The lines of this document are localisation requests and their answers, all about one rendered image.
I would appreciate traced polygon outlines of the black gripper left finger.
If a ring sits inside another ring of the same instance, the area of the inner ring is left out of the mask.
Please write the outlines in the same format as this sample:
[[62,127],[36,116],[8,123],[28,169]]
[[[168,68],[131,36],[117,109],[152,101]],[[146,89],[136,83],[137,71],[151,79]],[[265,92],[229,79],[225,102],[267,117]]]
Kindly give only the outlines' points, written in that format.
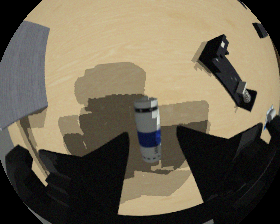
[[128,148],[128,132],[123,132],[81,157],[44,149],[39,149],[38,153],[48,172],[77,181],[108,213],[117,214],[127,171]]

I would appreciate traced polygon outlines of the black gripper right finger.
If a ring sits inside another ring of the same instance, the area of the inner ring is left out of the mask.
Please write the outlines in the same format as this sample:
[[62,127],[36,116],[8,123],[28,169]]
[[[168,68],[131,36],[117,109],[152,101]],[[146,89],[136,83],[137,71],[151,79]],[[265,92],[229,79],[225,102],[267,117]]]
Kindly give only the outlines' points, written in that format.
[[241,149],[261,137],[261,133],[262,123],[257,123],[230,139],[208,135],[181,125],[176,127],[177,141],[195,177],[203,202],[218,196],[217,190],[232,171]]

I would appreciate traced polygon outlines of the grey and blue battery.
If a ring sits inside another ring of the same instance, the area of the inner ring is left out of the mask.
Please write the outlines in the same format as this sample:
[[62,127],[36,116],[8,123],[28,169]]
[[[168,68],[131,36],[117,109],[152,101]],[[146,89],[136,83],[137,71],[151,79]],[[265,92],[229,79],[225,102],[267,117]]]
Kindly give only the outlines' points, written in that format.
[[156,163],[161,156],[159,99],[143,96],[133,101],[140,152],[147,163]]

